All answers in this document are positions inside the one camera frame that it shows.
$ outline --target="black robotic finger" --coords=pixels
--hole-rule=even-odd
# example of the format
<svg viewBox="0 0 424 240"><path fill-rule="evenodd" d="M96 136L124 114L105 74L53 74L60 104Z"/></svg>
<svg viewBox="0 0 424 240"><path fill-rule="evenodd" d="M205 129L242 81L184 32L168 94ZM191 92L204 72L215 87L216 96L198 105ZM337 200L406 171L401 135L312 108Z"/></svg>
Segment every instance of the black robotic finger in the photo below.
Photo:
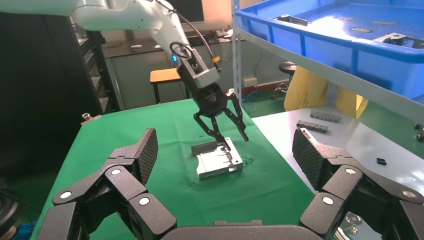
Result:
<svg viewBox="0 0 424 240"><path fill-rule="evenodd" d="M231 151L230 146L228 145L227 141L225 140L224 136L220 133L220 129L218 128L218 124L217 124L217 120L215 119L214 116L212 116L210 119L212 121L212 126L213 126L213 130L209 129L209 127L205 124L205 122L203 122L203 120L200 118L201 113L198 112L194 115L194 120L197 122L197 124L199 124L199 126L201 127L201 129L203 129L203 131L215 138L216 142L218 142L218 144L224 144L225 147Z"/></svg>
<svg viewBox="0 0 424 240"><path fill-rule="evenodd" d="M240 132L241 136L247 142L247 141L249 141L249 138L245 133L246 125L243 122L243 111L242 111L242 108L240 107L237 96L236 96L236 94L231 93L231 94L228 95L228 98L231 100L232 104L234 105L236 115L234 115L231 112L231 110L228 109L228 108L226 108L224 110L224 113L237 126L237 129Z"/></svg>

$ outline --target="computer monitor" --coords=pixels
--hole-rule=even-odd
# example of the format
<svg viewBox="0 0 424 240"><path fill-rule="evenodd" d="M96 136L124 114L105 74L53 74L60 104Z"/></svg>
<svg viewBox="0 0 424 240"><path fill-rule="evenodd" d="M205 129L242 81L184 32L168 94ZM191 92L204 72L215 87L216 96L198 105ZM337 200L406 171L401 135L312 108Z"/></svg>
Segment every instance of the computer monitor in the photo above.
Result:
<svg viewBox="0 0 424 240"><path fill-rule="evenodd" d="M181 15L192 23L203 22L202 0L167 0Z"/></svg>

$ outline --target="black cabinet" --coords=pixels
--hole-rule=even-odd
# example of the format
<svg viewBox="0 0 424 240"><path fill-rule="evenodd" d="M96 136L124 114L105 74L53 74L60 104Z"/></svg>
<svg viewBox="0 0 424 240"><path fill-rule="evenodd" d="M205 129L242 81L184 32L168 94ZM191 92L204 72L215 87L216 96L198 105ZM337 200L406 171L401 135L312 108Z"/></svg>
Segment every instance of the black cabinet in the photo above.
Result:
<svg viewBox="0 0 424 240"><path fill-rule="evenodd" d="M99 32L69 17L0 13L0 177L58 169L82 114L116 111Z"/></svg>

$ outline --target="white table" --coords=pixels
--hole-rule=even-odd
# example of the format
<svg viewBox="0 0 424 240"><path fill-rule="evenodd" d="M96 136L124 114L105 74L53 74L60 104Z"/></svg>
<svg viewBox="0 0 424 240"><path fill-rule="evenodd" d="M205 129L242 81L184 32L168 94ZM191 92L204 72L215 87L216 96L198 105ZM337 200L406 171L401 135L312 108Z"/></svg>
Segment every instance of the white table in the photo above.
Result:
<svg viewBox="0 0 424 240"><path fill-rule="evenodd" d="M335 114L342 117L342 120L333 123L315 119L310 117L311 110ZM424 195L424 160L338 109L320 106L253 118L263 135L315 193L292 153L293 137L299 120L328 126L327 134L310 133L322 144L346 149L367 169ZM377 158L385 159L387 165L377 164ZM381 239L366 224L358 229L358 235L353 237L355 240Z"/></svg>

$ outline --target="silver screw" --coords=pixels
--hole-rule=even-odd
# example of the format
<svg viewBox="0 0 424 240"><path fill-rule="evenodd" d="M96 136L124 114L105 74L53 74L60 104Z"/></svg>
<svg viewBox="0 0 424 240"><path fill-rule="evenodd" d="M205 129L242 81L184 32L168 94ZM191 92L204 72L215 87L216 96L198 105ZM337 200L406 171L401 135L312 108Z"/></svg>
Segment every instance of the silver screw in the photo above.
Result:
<svg viewBox="0 0 424 240"><path fill-rule="evenodd" d="M82 115L82 118L87 121L87 120L92 119L92 116L90 115L90 113L86 112Z"/></svg>
<svg viewBox="0 0 424 240"><path fill-rule="evenodd" d="M348 173L348 174L356 174L357 172L355 171L355 170L353 170L353 169L350 169L350 168L346 168L346 173Z"/></svg>
<svg viewBox="0 0 424 240"><path fill-rule="evenodd" d="M66 191L66 192L64 192L64 193L62 193L62 194L60 195L60 198L61 198L61 199L66 199L66 198L68 198L71 194L72 194L72 193L71 193L70 191Z"/></svg>
<svg viewBox="0 0 424 240"><path fill-rule="evenodd" d="M142 199L140 199L140 201L138 202L141 206L145 206L150 202L150 199L147 197L143 197Z"/></svg>
<svg viewBox="0 0 424 240"><path fill-rule="evenodd" d="M120 172L121 172L121 170L119 170L119 169L114 169L114 170L112 170L111 174L112 174L112 175L117 175L117 174L119 174Z"/></svg>
<svg viewBox="0 0 424 240"><path fill-rule="evenodd" d="M410 192L410 191L403 191L403 195L411 199L415 199L417 197L417 195L415 195L413 192Z"/></svg>
<svg viewBox="0 0 424 240"><path fill-rule="evenodd" d="M356 234L358 234L358 229L356 227L352 227L351 229L348 229L347 232L350 235L355 236Z"/></svg>
<svg viewBox="0 0 424 240"><path fill-rule="evenodd" d="M334 201L331 198L329 198L328 196L323 197L322 201L327 205L333 205L334 204Z"/></svg>

